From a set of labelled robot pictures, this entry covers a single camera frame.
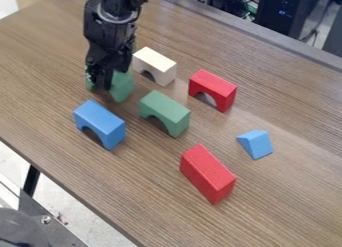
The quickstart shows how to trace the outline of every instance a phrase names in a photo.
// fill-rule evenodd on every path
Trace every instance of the table leg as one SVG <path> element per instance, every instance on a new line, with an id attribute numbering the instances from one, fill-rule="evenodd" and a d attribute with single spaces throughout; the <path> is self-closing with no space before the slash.
<path id="1" fill-rule="evenodd" d="M 36 190 L 38 180 L 40 176 L 40 171 L 38 171 L 34 166 L 30 165 L 30 169 L 27 173 L 27 177 L 24 184 L 24 192 L 29 196 L 33 197 Z"/>

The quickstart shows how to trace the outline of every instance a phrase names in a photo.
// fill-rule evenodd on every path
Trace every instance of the white block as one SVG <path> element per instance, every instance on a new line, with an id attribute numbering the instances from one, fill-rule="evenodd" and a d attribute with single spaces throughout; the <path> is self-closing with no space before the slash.
<path id="1" fill-rule="evenodd" d="M 176 79 L 177 63 L 148 47 L 133 54 L 132 66 L 140 74 L 144 71 L 152 74 L 162 87 Z"/>

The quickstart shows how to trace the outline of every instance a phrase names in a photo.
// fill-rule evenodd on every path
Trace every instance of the floor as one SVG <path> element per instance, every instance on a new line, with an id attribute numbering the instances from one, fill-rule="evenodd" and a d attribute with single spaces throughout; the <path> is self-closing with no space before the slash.
<path id="1" fill-rule="evenodd" d="M 32 4 L 35 0 L 0 0 L 0 19 L 6 17 L 19 8 Z M 330 26 L 339 6 L 331 6 L 322 25 L 315 46 L 321 48 L 329 32 Z M 0 142 L 0 176 L 3 174 L 13 183 L 22 186 L 29 164 Z M 44 175 L 39 180 L 34 198 L 47 208 L 81 240 L 89 246 L 101 247 L 131 247 L 135 246 L 124 236 L 97 217 L 89 209 L 67 194 Z"/>

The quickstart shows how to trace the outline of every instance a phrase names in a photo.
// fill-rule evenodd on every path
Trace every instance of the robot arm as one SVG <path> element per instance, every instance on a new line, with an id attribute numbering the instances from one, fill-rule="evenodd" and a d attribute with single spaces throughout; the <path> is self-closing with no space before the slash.
<path id="1" fill-rule="evenodd" d="M 92 88 L 113 88 L 115 72 L 126 73 L 135 44 L 135 22 L 147 0 L 88 0 L 84 36 L 89 42 L 86 81 Z"/>

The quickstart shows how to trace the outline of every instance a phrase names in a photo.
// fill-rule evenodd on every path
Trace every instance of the red arch block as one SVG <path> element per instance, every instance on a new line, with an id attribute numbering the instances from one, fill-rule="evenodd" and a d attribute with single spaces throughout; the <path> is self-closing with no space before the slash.
<path id="1" fill-rule="evenodd" d="M 197 71 L 190 78 L 189 95 L 203 92 L 209 94 L 216 101 L 217 110 L 225 112 L 235 100 L 237 86 L 203 69 Z"/>

